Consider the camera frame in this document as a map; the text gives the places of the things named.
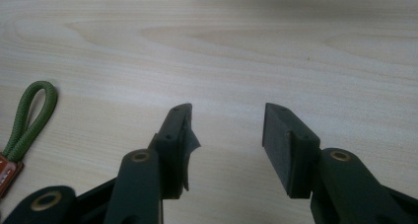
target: green rope loop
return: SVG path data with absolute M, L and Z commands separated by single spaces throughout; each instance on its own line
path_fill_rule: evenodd
M 45 90 L 45 101 L 35 121 L 27 128 L 29 110 L 34 97 L 41 89 Z M 12 134 L 3 151 L 9 161 L 18 162 L 25 156 L 36 137 L 45 127 L 55 109 L 57 93 L 52 84 L 46 81 L 37 81 L 28 86 L 22 95 L 16 112 Z

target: wood grain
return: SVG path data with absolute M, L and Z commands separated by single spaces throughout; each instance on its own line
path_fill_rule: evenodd
M 113 178 L 186 102 L 202 148 L 167 223 L 314 223 L 261 148 L 267 102 L 418 197 L 418 0 L 0 0 L 1 148 L 36 80 L 59 103 L 2 217 Z

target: table surface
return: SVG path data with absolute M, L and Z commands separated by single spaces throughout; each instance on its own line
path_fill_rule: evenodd
M 42 187 L 115 177 L 183 103 L 202 147 L 166 223 L 314 223 L 261 147 L 265 103 L 418 197 L 418 0 L 0 0 L 1 149 L 37 80 L 58 105 L 3 218 Z

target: orange tag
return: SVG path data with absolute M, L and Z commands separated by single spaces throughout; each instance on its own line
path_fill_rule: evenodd
M 3 154 L 0 154 L 0 197 L 3 198 L 6 195 L 7 190 L 23 168 L 22 162 L 10 162 Z

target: wooden table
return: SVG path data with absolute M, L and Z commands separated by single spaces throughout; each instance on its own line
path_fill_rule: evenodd
M 267 102 L 418 197 L 418 0 L 0 0 L 1 149 L 37 80 L 59 102 L 2 219 L 42 187 L 115 177 L 183 103 L 202 147 L 166 223 L 314 223 L 261 147 Z

